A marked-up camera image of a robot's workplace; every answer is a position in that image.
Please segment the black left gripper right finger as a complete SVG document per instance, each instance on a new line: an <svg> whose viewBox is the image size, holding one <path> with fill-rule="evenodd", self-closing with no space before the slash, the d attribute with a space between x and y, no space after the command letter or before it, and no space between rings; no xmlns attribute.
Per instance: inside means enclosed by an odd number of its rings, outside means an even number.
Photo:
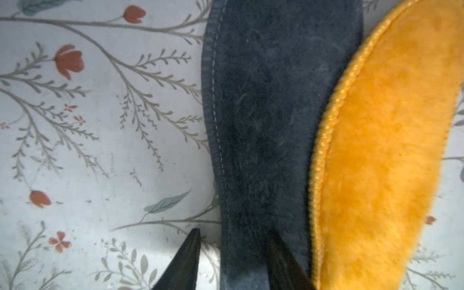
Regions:
<svg viewBox="0 0 464 290"><path fill-rule="evenodd" d="M270 290L315 290L278 232L269 232L264 253Z"/></svg>

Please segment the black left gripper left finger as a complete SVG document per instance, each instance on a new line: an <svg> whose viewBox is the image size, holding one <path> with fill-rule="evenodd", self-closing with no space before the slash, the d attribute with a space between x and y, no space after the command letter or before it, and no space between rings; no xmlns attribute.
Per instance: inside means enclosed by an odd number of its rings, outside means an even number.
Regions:
<svg viewBox="0 0 464 290"><path fill-rule="evenodd" d="M200 251L201 232L194 228L152 289L196 290Z"/></svg>

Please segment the yellow fleece insole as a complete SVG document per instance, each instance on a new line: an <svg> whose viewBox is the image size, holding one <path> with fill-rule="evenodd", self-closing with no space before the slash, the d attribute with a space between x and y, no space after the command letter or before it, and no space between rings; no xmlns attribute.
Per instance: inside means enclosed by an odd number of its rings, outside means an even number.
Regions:
<svg viewBox="0 0 464 290"><path fill-rule="evenodd" d="M464 81L462 1L404 1L332 94L312 156L318 290L397 290L425 224Z"/></svg>

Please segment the dark grey insole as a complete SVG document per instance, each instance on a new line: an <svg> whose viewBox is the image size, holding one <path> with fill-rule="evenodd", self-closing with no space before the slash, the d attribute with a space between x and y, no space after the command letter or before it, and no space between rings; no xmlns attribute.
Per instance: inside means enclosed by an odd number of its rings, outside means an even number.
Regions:
<svg viewBox="0 0 464 290"><path fill-rule="evenodd" d="M362 36L361 1L212 3L201 75L222 290L269 288L263 252L271 231L310 270L311 155Z"/></svg>

